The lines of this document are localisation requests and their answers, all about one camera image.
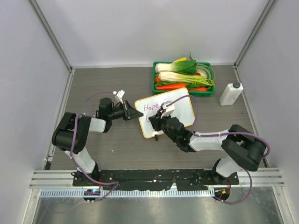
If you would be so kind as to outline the small orange-framed whiteboard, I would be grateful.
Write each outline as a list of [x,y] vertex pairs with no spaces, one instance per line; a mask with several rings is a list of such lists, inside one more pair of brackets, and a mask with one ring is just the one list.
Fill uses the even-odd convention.
[[155,135],[163,134],[163,131],[157,132],[153,129],[149,117],[157,113],[162,103],[173,102],[182,96],[185,97],[173,104],[175,110],[171,116],[177,117],[185,127],[191,126],[194,123],[195,114],[188,94],[186,88],[180,88],[135,101],[135,109],[143,113],[143,116],[139,118],[139,122],[144,138],[150,139]]

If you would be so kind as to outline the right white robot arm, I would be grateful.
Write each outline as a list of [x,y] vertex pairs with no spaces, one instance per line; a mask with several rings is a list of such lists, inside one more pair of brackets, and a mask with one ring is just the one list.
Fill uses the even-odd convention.
[[218,133],[199,133],[186,129],[176,117],[162,117],[158,113],[149,117],[149,121],[155,131],[162,131],[184,152],[224,151],[228,156],[217,160],[211,172],[216,184],[224,183],[231,174],[242,169],[257,171],[261,160],[270,152],[264,139],[240,125]]

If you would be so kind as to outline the large orange carrot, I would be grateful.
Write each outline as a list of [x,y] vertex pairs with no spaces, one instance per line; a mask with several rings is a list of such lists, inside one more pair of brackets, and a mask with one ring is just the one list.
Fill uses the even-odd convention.
[[185,87],[186,87],[185,84],[179,83],[179,84],[169,84],[169,85],[157,86],[156,89],[161,90],[161,91],[171,91],[171,90],[185,88]]

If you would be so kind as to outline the green plastic crate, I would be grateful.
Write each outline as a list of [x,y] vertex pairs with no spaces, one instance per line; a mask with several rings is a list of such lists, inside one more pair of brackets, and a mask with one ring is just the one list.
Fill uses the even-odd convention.
[[210,63],[194,63],[185,70],[176,71],[172,62],[154,62],[152,91],[164,93],[185,87],[196,97],[209,97],[215,93],[215,72]]

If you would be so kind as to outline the lower bok choy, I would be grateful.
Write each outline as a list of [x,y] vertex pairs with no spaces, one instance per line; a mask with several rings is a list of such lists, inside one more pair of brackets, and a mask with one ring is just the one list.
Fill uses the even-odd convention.
[[171,71],[162,71],[158,73],[157,76],[161,81],[212,86],[207,82],[205,76],[180,74]]

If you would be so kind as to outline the bok choy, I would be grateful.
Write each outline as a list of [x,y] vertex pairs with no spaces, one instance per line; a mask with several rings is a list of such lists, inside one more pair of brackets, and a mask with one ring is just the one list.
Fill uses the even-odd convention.
[[161,81],[212,86],[207,82],[205,76],[180,74],[171,71],[162,71],[158,73],[157,76]]
[[171,71],[184,74],[196,74],[197,62],[195,60],[190,61],[178,61],[172,63],[157,63],[155,65],[155,72],[160,73],[162,71]]

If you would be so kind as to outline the small orange carrot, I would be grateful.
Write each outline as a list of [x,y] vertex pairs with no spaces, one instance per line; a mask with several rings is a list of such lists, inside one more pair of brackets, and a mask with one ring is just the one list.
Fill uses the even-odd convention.
[[193,89],[192,91],[203,91],[203,92],[206,92],[207,88],[206,87],[199,87],[199,88]]

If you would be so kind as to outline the upper bok choy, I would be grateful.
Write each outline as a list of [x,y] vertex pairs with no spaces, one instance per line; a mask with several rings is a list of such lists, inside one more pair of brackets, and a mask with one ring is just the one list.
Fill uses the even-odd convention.
[[196,74],[197,62],[195,60],[190,61],[178,61],[172,63],[157,63],[155,65],[155,72],[160,73],[162,71],[171,71],[184,74]]

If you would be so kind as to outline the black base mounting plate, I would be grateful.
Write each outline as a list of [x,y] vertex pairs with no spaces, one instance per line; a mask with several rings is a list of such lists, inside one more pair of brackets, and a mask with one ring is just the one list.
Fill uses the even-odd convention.
[[216,177],[216,173],[205,169],[144,169],[144,170],[101,170],[93,177],[103,185],[92,182],[83,173],[72,172],[73,186],[100,186],[104,190],[111,190],[114,182],[118,182],[116,190],[122,191],[168,191],[176,184],[179,191],[206,190],[212,185],[238,185],[237,173],[228,178]]

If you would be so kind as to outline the yellow pepper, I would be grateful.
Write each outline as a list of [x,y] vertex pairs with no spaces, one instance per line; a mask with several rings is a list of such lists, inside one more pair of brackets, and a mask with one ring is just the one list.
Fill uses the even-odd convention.
[[182,61],[186,61],[186,57],[182,57],[180,59],[177,59],[173,63],[182,62]]

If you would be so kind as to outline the green long beans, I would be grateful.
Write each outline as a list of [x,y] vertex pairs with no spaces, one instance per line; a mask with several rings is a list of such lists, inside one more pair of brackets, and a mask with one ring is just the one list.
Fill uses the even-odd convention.
[[196,71],[201,75],[205,76],[207,79],[207,82],[211,84],[213,87],[215,87],[214,78],[215,78],[215,72],[214,70],[203,63],[197,63]]

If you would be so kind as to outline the white bottle grey cap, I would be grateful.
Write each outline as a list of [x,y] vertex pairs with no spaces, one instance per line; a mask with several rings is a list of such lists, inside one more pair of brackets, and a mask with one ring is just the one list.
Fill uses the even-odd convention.
[[222,93],[219,103],[221,106],[233,105],[243,91],[243,86],[239,82],[230,83]]

